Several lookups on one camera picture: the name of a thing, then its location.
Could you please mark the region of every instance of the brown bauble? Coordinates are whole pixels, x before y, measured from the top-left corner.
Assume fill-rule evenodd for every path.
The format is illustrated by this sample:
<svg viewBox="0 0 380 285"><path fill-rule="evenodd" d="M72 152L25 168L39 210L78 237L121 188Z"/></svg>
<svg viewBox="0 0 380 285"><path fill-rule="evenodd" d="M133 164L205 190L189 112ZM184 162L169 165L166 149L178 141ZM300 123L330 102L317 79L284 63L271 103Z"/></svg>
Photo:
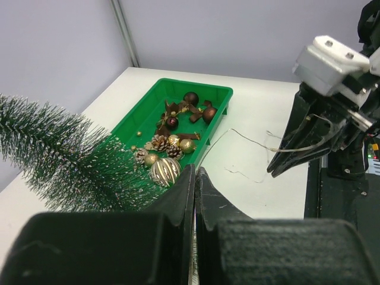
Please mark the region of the brown bauble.
<svg viewBox="0 0 380 285"><path fill-rule="evenodd" d="M211 123L211 121L214 119L215 114L218 110L214 107L207 107L202 114L202 118L205 121L205 123L208 125Z"/></svg>
<svg viewBox="0 0 380 285"><path fill-rule="evenodd" d="M184 97L184 101L188 102L189 104L193 105L194 107L200 102L200 98L198 97L197 93L195 92L187 92Z"/></svg>
<svg viewBox="0 0 380 285"><path fill-rule="evenodd" d="M168 117L165 125L168 129L176 129L178 127L178 119L176 117Z"/></svg>

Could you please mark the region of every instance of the pine cone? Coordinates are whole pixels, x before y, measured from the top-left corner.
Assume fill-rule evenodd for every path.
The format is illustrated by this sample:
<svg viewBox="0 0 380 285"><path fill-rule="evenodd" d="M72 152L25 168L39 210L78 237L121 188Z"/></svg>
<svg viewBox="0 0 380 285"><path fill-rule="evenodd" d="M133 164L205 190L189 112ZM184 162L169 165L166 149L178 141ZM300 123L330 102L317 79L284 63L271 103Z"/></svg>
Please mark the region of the pine cone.
<svg viewBox="0 0 380 285"><path fill-rule="evenodd" d="M153 148L159 152L164 151L169 146L167 137L165 137L164 135L155 135L152 138L151 143L152 143Z"/></svg>
<svg viewBox="0 0 380 285"><path fill-rule="evenodd" d="M168 146L166 154L168 157L171 157L176 160L180 160L183 157L182 150L175 144Z"/></svg>
<svg viewBox="0 0 380 285"><path fill-rule="evenodd" d="M138 148L134 153L136 163L143 164L144 158L148 154L148 151L144 148Z"/></svg>

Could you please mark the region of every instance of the white robot part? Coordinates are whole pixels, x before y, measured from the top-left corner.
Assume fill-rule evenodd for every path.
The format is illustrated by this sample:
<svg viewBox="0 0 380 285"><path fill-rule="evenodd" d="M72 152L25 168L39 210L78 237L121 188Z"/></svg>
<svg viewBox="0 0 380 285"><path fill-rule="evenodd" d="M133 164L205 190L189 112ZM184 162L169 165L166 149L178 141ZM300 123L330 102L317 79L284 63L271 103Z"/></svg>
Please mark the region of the white robot part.
<svg viewBox="0 0 380 285"><path fill-rule="evenodd" d="M355 94L342 82L349 74L368 71L371 71L369 58L330 36L314 38L313 44L302 50L293 68L294 74L322 96L341 93L359 108L367 101L371 90Z"/></svg>

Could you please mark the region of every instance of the christmas bauble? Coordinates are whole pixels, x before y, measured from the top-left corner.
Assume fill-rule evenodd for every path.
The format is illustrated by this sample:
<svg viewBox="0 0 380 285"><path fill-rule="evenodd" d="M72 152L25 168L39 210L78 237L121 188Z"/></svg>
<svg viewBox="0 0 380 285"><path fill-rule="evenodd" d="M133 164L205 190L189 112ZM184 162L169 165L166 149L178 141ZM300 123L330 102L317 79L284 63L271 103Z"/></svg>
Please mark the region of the christmas bauble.
<svg viewBox="0 0 380 285"><path fill-rule="evenodd" d="M182 140L179 147L184 153L192 153L195 150L195 143L193 140Z"/></svg>
<svg viewBox="0 0 380 285"><path fill-rule="evenodd" d="M202 114L202 118L205 121L206 124L211 123L213 118L215 117L215 114L218 110L214 107L207 107Z"/></svg>
<svg viewBox="0 0 380 285"><path fill-rule="evenodd" d="M170 145L179 146L179 137L177 135L170 135L167 141Z"/></svg>
<svg viewBox="0 0 380 285"><path fill-rule="evenodd" d="M164 151L167 149L169 143L167 142L167 137L164 135L154 135L154 137L151 140L151 145L154 150L157 151Z"/></svg>
<svg viewBox="0 0 380 285"><path fill-rule="evenodd" d="M176 129L178 127L178 119L176 117L168 117L165 124L168 129Z"/></svg>
<svg viewBox="0 0 380 285"><path fill-rule="evenodd" d="M170 186L175 183L181 172L181 166L178 161L170 157L165 157L156 161L150 171L150 178L161 186Z"/></svg>
<svg viewBox="0 0 380 285"><path fill-rule="evenodd" d="M144 163L146 166L151 167L157 161L160 160L160 157L156 153L149 153L144 157Z"/></svg>
<svg viewBox="0 0 380 285"><path fill-rule="evenodd" d="M136 163L143 164L145 156L148 154L148 151L144 148L138 148L134 153Z"/></svg>
<svg viewBox="0 0 380 285"><path fill-rule="evenodd" d="M176 160L180 160L183 157L183 152L178 145L170 145L166 149L166 154L168 157L171 157Z"/></svg>
<svg viewBox="0 0 380 285"><path fill-rule="evenodd" d="M184 99L184 101L188 102L189 104L191 104L193 106L196 106L200 101L200 98L198 97L197 93L195 93L195 92L187 92L184 95L183 99Z"/></svg>

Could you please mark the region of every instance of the metal screw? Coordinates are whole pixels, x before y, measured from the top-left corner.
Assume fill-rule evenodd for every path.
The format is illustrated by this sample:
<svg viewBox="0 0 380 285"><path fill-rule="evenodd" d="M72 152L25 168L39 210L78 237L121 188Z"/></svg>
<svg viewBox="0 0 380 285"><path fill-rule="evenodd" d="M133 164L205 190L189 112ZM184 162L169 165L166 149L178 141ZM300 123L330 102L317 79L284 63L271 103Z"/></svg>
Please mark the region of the metal screw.
<svg viewBox="0 0 380 285"><path fill-rule="evenodd" d="M348 58L348 59L353 59L354 58L354 55L352 54L352 53L347 53L346 54L346 58Z"/></svg>
<svg viewBox="0 0 380 285"><path fill-rule="evenodd" d="M365 95L367 93L367 89L365 89L365 88L363 88L363 89L361 89L361 91L360 91L360 95Z"/></svg>

